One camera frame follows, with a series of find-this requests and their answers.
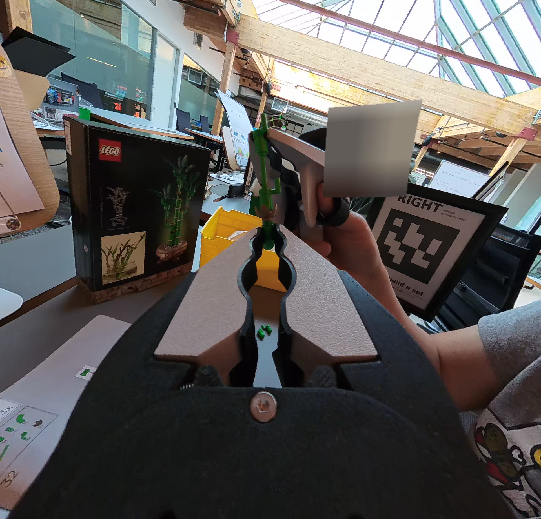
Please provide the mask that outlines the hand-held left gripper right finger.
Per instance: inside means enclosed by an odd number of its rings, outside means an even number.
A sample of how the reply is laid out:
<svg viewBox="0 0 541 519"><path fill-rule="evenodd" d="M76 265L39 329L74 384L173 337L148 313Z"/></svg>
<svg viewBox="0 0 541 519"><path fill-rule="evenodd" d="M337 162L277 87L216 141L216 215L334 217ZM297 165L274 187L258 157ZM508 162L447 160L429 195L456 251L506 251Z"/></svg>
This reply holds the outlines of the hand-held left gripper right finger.
<svg viewBox="0 0 541 519"><path fill-rule="evenodd" d="M274 239L286 289L274 351L281 385L302 387L319 366L378 360L338 269L283 226Z"/></svg>

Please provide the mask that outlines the white poster sheet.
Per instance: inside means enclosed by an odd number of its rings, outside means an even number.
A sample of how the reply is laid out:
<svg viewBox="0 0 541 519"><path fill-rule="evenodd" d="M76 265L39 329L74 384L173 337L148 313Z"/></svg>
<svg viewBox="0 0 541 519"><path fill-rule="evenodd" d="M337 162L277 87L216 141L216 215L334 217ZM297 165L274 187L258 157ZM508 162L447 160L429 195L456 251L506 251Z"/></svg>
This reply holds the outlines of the white poster sheet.
<svg viewBox="0 0 541 519"><path fill-rule="evenodd" d="M216 95L228 117L236 162L241 169L245 169L249 158L248 136L253 131L247 111L242 104L227 96L224 92L218 90Z"/></svg>

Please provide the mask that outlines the whiteboard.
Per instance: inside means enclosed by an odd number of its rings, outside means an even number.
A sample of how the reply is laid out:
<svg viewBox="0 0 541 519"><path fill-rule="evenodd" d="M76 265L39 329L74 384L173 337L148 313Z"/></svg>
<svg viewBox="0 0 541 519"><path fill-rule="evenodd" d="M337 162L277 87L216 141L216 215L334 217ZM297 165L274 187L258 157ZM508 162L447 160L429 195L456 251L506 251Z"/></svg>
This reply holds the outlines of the whiteboard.
<svg viewBox="0 0 541 519"><path fill-rule="evenodd" d="M428 186L435 190L471 198L489 178L487 174L443 160Z"/></svg>

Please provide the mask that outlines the person's right hand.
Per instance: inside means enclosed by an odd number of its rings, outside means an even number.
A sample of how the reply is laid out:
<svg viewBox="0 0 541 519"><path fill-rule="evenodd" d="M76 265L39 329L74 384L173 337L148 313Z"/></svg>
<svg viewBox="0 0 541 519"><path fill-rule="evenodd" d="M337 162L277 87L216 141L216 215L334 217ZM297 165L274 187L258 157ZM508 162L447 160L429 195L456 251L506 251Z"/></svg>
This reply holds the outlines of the person's right hand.
<svg viewBox="0 0 541 519"><path fill-rule="evenodd" d="M322 240L305 242L339 270L349 273L382 305L393 298L389 274L366 220L355 212L340 226L324 226Z"/></svg>

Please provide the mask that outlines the wooden office desk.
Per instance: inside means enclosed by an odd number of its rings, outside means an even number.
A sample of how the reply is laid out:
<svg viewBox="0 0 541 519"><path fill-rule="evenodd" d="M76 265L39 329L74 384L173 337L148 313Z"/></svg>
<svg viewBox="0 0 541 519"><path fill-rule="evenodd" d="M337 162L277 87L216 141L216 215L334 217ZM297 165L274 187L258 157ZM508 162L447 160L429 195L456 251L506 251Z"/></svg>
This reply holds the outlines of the wooden office desk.
<svg viewBox="0 0 541 519"><path fill-rule="evenodd" d="M140 117L132 117L126 114L118 113L116 111L109 111L101 108L91 108L90 120L158 136L172 137L175 139L181 139L186 141L194 140L194 137L190 134L186 134L184 132L169 128L160 128L154 126L151 121L148 121L146 119Z"/></svg>

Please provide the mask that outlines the yellow plastic bin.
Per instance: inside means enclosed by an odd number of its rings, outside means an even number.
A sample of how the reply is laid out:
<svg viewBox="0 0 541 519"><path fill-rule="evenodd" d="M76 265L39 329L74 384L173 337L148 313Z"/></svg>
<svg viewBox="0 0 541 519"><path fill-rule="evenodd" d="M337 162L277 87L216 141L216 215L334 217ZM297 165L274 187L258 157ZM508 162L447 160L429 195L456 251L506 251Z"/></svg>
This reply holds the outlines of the yellow plastic bin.
<svg viewBox="0 0 541 519"><path fill-rule="evenodd" d="M209 218L201 232L199 265L204 266L235 241L226 238L234 231L250 231L262 225L261 218L240 211L225 211L220 206ZM286 292L278 277L279 257L274 250L262 250L257 264L256 286Z"/></svg>

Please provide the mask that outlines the white board stand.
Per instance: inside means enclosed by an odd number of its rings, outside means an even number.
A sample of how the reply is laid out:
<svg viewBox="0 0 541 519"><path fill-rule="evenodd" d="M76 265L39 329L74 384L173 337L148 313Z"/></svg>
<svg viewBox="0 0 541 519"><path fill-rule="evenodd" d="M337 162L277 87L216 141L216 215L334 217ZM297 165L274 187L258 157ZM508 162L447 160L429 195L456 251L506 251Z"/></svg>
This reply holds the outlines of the white board stand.
<svg viewBox="0 0 541 519"><path fill-rule="evenodd" d="M1 288L0 319L4 319L17 312L23 305L23 298L14 292Z"/></svg>

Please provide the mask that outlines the white instruction sheet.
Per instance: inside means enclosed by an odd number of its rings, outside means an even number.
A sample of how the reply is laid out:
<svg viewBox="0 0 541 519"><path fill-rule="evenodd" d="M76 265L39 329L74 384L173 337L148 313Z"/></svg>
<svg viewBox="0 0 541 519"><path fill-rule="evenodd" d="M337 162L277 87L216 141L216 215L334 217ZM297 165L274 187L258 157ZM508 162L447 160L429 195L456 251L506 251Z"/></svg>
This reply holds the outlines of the white instruction sheet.
<svg viewBox="0 0 541 519"><path fill-rule="evenodd" d="M44 209L1 112L1 217Z"/></svg>

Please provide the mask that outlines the person's right forearm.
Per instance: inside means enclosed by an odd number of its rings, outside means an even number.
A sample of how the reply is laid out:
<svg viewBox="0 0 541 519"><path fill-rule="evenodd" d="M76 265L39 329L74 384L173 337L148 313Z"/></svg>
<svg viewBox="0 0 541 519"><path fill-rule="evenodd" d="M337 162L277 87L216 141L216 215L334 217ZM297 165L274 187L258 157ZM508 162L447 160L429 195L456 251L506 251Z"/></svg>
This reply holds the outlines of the person's right forearm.
<svg viewBox="0 0 541 519"><path fill-rule="evenodd" d="M382 264L377 264L369 273L364 288L422 348L459 410L482 410L497 396L501 389L499 379L485 352L477 325L435 334L423 331L400 305Z"/></svg>

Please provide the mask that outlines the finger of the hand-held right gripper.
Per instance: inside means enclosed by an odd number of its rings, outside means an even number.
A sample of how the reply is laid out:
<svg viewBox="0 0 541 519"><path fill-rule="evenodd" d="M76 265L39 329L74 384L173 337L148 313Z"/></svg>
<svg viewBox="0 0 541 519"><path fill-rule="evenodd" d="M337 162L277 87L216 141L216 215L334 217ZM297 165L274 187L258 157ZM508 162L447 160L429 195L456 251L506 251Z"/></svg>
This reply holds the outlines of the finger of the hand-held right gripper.
<svg viewBox="0 0 541 519"><path fill-rule="evenodd" d="M264 132L263 130L253 130L248 135L248 145L249 145L249 158L250 162L253 165L254 175L257 178L258 182L262 182L262 173L263 173L263 159L260 155L260 150L262 146L262 141L264 141Z"/></svg>
<svg viewBox="0 0 541 519"><path fill-rule="evenodd" d="M267 130L269 144L294 167L299 176L309 172L316 179L323 179L325 151L277 128Z"/></svg>

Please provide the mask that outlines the instruction poster on board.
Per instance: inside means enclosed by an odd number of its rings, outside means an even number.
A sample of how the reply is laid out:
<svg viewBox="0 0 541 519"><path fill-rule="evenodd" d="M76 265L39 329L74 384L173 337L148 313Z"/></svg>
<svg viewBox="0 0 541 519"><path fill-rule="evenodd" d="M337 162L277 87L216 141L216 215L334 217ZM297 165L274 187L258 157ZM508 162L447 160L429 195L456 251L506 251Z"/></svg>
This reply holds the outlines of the instruction poster on board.
<svg viewBox="0 0 541 519"><path fill-rule="evenodd" d="M9 237L42 226L52 219L58 210L59 191L15 70L3 48L1 112L22 162L44 204L42 210L1 217L1 237Z"/></svg>

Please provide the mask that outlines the black framed marker sign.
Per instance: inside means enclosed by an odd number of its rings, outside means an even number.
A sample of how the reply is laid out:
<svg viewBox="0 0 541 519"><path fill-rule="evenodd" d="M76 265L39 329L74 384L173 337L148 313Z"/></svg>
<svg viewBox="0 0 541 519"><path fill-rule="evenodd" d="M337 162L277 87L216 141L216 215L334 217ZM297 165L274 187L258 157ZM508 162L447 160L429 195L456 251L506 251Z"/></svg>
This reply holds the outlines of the black framed marker sign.
<svg viewBox="0 0 541 519"><path fill-rule="evenodd" d="M506 212L410 183L404 196L375 198L367 222L404 310L434 319Z"/></svg>

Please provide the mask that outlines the green lego bamboo stalk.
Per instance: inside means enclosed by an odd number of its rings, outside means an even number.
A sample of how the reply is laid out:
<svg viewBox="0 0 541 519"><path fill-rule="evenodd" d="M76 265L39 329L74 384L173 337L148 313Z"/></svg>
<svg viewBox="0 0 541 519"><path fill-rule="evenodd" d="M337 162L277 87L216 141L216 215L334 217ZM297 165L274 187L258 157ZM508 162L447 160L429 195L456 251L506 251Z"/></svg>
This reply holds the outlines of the green lego bamboo stalk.
<svg viewBox="0 0 541 519"><path fill-rule="evenodd" d="M262 220L263 230L263 248L265 250L272 250L275 246L275 233L277 232L276 224L274 223L274 217L278 210L276 204L274 204L274 196L281 193L281 181L280 178L276 178L274 181L274 187L269 185L268 171L267 171L267 155L269 144L267 140L268 123L265 113L261 114L260 127L252 132L255 154L259 159L260 165L260 178L259 182L261 188L259 190L259 204L254 205L256 215Z"/></svg>

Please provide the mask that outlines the black lego set box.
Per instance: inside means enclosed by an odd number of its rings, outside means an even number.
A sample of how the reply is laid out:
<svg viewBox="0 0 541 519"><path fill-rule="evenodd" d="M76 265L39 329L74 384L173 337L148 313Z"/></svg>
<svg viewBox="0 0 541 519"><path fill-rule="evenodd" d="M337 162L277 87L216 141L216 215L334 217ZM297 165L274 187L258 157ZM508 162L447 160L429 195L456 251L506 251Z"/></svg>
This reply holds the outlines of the black lego set box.
<svg viewBox="0 0 541 519"><path fill-rule="evenodd" d="M192 270L206 147L64 118L76 275L94 304Z"/></svg>

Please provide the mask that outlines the black angled panel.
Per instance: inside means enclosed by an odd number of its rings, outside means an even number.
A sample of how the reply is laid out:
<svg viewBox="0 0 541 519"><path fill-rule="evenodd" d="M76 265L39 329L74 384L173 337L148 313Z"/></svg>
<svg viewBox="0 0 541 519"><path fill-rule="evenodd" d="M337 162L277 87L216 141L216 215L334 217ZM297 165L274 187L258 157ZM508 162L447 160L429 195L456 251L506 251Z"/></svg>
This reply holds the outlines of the black angled panel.
<svg viewBox="0 0 541 519"><path fill-rule="evenodd" d="M70 48L20 27L10 33L2 47L15 70L43 77L75 58Z"/></svg>

